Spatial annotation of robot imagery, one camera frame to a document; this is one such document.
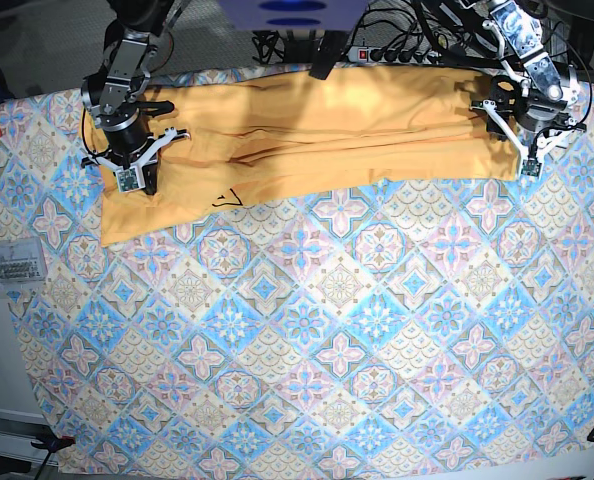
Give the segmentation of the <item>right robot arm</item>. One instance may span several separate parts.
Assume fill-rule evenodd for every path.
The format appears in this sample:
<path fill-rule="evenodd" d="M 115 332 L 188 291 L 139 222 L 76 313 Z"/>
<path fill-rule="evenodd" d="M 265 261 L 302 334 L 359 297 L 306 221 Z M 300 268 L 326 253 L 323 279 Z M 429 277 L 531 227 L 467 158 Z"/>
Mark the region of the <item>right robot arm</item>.
<path fill-rule="evenodd" d="M 151 39 L 169 29 L 173 5 L 172 1 L 111 1 L 116 19 L 105 32 L 103 63 L 81 87 L 85 112 L 107 140 L 102 150 L 90 149 L 81 166 L 110 170 L 121 193 L 141 190 L 155 195 L 161 150 L 190 137 L 187 130 L 176 128 L 153 134 L 148 120 L 172 113 L 175 106 L 144 97 L 151 80 L 148 63 L 157 55 Z"/>

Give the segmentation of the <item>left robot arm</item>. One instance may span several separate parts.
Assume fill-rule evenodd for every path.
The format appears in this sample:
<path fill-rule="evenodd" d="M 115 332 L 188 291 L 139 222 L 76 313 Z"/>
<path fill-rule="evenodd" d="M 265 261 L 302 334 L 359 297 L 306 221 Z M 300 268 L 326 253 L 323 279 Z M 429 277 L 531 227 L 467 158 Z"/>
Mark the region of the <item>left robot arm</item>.
<path fill-rule="evenodd" d="M 586 130 L 586 120 L 576 120 L 570 109 L 581 93 L 572 65 L 558 66 L 542 44 L 542 27 L 516 1 L 487 1 L 488 14 L 474 11 L 474 1 L 459 1 L 442 8 L 441 1 L 414 1 L 413 10 L 424 37 L 444 59 L 458 66 L 499 69 L 492 77 L 489 97 L 471 103 L 487 116 L 487 130 L 516 148 L 525 173 L 536 176 L 545 157 L 575 131 Z M 484 30 L 496 39 L 492 58 L 454 53 L 438 43 L 425 13 L 444 13 L 457 27 L 474 35 Z"/>

